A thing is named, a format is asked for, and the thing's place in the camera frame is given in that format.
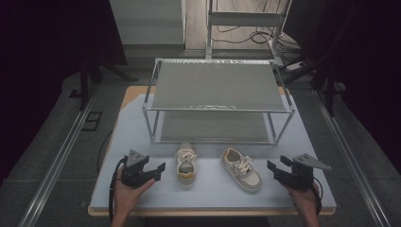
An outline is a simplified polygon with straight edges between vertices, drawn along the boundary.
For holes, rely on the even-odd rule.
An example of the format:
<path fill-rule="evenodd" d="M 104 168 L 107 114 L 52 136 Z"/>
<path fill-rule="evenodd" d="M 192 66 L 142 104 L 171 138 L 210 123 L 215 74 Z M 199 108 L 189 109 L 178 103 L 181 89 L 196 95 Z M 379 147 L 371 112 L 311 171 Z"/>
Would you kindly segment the metal two-tier shoe rack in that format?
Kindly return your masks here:
<path fill-rule="evenodd" d="M 143 113 L 153 143 L 276 145 L 295 109 L 275 61 L 157 59 Z"/>

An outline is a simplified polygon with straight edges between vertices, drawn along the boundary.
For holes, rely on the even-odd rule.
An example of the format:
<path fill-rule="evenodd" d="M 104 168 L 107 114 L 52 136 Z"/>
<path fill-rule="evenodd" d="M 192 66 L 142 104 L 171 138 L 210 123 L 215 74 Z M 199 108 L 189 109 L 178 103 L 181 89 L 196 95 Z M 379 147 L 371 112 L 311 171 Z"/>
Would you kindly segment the black tripod stand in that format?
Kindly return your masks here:
<path fill-rule="evenodd" d="M 134 76 L 129 76 L 127 73 L 118 69 L 104 60 L 84 58 L 80 62 L 79 77 L 80 77 L 80 109 L 83 110 L 89 103 L 89 84 L 88 79 L 91 79 L 94 84 L 99 84 L 103 80 L 103 75 L 100 72 L 100 67 L 105 67 L 107 70 L 115 73 L 122 79 L 128 81 L 138 81 Z"/>

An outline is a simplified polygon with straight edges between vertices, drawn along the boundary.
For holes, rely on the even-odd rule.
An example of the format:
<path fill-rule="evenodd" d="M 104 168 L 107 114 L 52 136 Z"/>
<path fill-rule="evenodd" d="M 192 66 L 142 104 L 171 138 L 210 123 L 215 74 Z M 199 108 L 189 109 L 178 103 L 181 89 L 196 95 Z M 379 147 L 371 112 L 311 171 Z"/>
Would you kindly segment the white cabinet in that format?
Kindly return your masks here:
<path fill-rule="evenodd" d="M 184 0 L 110 0 L 122 44 L 184 44 Z"/>

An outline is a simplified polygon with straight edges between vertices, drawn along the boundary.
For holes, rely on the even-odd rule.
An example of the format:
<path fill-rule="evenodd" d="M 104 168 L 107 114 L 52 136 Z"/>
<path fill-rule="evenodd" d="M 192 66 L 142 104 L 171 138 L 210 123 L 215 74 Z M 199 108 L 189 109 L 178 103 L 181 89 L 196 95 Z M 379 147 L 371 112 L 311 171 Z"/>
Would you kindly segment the white power strip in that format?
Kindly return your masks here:
<path fill-rule="evenodd" d="M 287 69 L 288 71 L 294 71 L 294 70 L 299 70 L 299 69 L 301 69 L 301 68 L 304 67 L 304 66 L 305 66 L 305 63 L 304 63 L 303 61 L 298 61 L 298 62 L 295 62 L 295 63 L 293 63 L 293 64 L 288 65 L 288 66 L 286 67 L 286 69 Z"/>

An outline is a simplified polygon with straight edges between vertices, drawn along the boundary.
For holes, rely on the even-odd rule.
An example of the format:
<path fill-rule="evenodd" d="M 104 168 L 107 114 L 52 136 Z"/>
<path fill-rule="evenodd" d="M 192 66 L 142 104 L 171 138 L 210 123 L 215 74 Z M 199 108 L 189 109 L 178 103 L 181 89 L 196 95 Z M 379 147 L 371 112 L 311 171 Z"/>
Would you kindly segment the white shoe with grey toe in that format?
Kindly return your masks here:
<path fill-rule="evenodd" d="M 244 191 L 256 193 L 262 186 L 259 174 L 251 165 L 251 158 L 235 148 L 227 148 L 221 155 L 221 164 L 234 182 Z"/>

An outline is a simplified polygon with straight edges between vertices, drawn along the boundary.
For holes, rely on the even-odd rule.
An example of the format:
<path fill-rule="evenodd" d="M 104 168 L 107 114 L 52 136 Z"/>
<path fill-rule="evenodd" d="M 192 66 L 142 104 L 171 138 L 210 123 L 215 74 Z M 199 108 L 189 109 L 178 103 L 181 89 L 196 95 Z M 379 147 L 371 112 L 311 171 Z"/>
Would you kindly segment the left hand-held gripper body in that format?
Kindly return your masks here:
<path fill-rule="evenodd" d="M 139 188 L 143 183 L 143 176 L 148 175 L 143 168 L 148 163 L 149 157 L 134 149 L 130 150 L 127 161 L 122 170 L 121 182 L 132 188 Z"/>

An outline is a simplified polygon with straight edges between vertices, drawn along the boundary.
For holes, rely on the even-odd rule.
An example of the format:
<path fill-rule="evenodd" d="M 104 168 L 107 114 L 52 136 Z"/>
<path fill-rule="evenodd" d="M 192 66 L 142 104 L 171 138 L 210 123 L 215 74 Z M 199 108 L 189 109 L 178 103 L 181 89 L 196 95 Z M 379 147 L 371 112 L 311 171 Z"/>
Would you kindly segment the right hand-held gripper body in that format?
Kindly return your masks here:
<path fill-rule="evenodd" d="M 313 169 L 331 170 L 332 167 L 324 164 L 309 154 L 301 154 L 290 159 L 292 161 L 291 172 L 287 173 L 283 184 L 294 188 L 305 190 L 314 182 Z"/>

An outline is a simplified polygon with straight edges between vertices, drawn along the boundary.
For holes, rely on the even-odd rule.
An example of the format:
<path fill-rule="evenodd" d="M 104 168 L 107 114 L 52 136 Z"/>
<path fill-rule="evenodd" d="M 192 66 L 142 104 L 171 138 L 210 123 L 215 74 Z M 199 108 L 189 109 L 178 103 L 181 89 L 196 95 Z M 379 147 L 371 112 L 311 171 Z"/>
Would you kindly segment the white metal stand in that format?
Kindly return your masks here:
<path fill-rule="evenodd" d="M 214 10 L 214 0 L 207 1 L 206 14 L 206 46 L 205 58 L 211 59 L 213 53 L 212 28 L 214 26 L 254 26 L 273 28 L 273 38 L 268 41 L 273 59 L 283 66 L 282 58 L 277 50 L 278 40 L 282 34 L 284 23 L 292 0 L 285 0 L 281 12 L 229 12 Z"/>

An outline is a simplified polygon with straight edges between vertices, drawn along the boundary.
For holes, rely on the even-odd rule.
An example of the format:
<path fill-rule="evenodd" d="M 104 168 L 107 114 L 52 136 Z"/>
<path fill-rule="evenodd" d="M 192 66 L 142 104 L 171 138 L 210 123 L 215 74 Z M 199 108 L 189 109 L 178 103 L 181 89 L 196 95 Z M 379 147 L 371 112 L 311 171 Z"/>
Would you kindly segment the person's left hand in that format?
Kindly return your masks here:
<path fill-rule="evenodd" d="M 114 187 L 114 215 L 118 216 L 129 216 L 131 211 L 136 207 L 140 200 L 140 197 L 150 189 L 155 180 L 150 180 L 143 184 L 139 188 L 131 188 L 123 184 L 120 180 L 122 176 L 122 170 L 117 171 L 117 180 L 115 181 Z"/>

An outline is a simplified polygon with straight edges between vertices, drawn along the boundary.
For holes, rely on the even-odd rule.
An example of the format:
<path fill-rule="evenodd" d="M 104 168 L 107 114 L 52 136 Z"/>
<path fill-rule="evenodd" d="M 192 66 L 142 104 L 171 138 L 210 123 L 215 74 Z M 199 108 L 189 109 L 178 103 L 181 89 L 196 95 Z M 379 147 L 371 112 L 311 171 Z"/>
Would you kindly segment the white table mat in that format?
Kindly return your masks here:
<path fill-rule="evenodd" d="M 172 213 L 181 216 L 188 212 L 206 215 L 216 212 L 226 216 L 230 212 L 258 212 L 277 214 L 293 213 L 295 207 L 287 190 L 273 179 L 267 169 L 271 161 L 287 171 L 280 162 L 282 155 L 292 158 L 307 153 L 314 156 L 314 148 L 305 130 L 302 118 L 295 114 L 283 137 L 276 146 L 237 145 L 235 148 L 252 159 L 252 166 L 262 179 L 262 187 L 251 194 L 241 189 L 223 168 L 220 156 L 225 144 L 197 144 L 197 177 L 193 187 L 179 186 L 175 173 L 176 144 L 152 144 L 149 140 L 142 105 L 143 94 L 132 99 L 119 113 L 109 151 L 97 178 L 96 187 L 88 212 L 93 216 L 105 216 L 109 207 L 109 185 L 118 161 L 134 149 L 149 157 L 145 171 L 164 163 L 166 170 L 159 182 L 153 185 L 140 199 L 137 210 L 143 216 L 165 216 Z"/>

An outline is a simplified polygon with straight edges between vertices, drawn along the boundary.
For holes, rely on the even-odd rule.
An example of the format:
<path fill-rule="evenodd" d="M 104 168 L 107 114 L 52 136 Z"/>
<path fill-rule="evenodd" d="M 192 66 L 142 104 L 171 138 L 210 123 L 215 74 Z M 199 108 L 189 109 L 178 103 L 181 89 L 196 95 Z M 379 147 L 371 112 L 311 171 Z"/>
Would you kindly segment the person's right hand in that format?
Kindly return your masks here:
<path fill-rule="evenodd" d="M 284 188 L 288 191 L 298 213 L 305 221 L 311 222 L 318 218 L 316 197 L 311 189 L 299 190 L 287 185 L 284 185 Z"/>

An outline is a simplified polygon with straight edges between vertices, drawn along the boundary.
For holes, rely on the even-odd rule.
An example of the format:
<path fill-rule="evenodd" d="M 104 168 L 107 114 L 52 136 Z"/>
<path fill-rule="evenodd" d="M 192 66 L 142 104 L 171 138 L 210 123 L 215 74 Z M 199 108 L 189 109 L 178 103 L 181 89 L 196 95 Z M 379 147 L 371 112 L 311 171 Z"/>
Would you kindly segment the white shoe with yellow heel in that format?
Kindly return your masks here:
<path fill-rule="evenodd" d="M 182 188 L 190 188 L 195 184 L 197 174 L 198 154 L 193 145 L 182 143 L 175 154 L 176 176 Z"/>

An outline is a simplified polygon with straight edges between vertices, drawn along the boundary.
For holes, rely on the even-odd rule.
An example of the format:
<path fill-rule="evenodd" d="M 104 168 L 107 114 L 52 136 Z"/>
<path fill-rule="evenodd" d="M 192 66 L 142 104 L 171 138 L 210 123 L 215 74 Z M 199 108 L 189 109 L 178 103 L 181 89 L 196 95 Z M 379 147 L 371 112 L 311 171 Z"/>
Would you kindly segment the aluminium floor rail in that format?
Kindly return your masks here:
<path fill-rule="evenodd" d="M 70 155 L 70 152 L 77 141 L 79 132 L 82 129 L 85 119 L 88 116 L 95 99 L 96 93 L 90 94 L 88 102 L 78 113 L 71 130 L 68 132 L 65 140 L 63 141 L 54 161 L 50 165 L 50 168 L 46 171 L 46 174 L 44 175 L 44 178 L 41 181 L 34 197 L 21 218 L 18 227 L 35 227 L 55 187 L 57 179 L 59 178 L 61 171 Z"/>
<path fill-rule="evenodd" d="M 338 125 L 334 116 L 330 114 L 325 108 L 325 102 L 323 101 L 323 95 L 320 91 L 312 91 L 313 96 L 317 99 L 323 117 L 331 130 L 336 143 L 340 148 L 340 152 L 343 156 L 345 164 L 348 166 L 354 181 L 356 182 L 359 193 L 365 201 L 365 204 L 375 222 L 376 227 L 392 227 L 384 210 L 379 201 L 377 195 L 372 189 L 368 178 L 359 166 L 356 157 L 354 156 L 349 144 L 347 143 L 344 134 L 342 133 L 340 126 Z"/>

